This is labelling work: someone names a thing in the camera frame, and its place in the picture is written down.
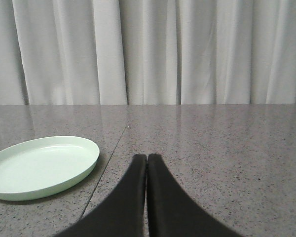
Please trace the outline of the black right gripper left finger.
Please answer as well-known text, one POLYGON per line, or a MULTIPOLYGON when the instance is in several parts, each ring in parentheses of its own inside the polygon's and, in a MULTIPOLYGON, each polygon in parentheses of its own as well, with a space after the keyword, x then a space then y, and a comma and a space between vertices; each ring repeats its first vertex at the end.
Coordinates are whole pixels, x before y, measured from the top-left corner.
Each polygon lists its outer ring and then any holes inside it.
POLYGON ((134 155, 113 191, 58 237, 142 237, 147 156, 134 155))

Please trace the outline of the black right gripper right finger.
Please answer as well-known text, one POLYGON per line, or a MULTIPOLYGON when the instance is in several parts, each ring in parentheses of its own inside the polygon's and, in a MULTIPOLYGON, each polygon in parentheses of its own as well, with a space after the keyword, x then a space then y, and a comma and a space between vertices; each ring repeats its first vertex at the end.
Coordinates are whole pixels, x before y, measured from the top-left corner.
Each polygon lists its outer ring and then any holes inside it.
POLYGON ((148 156, 147 208, 151 237, 240 236, 190 198, 159 154, 148 156))

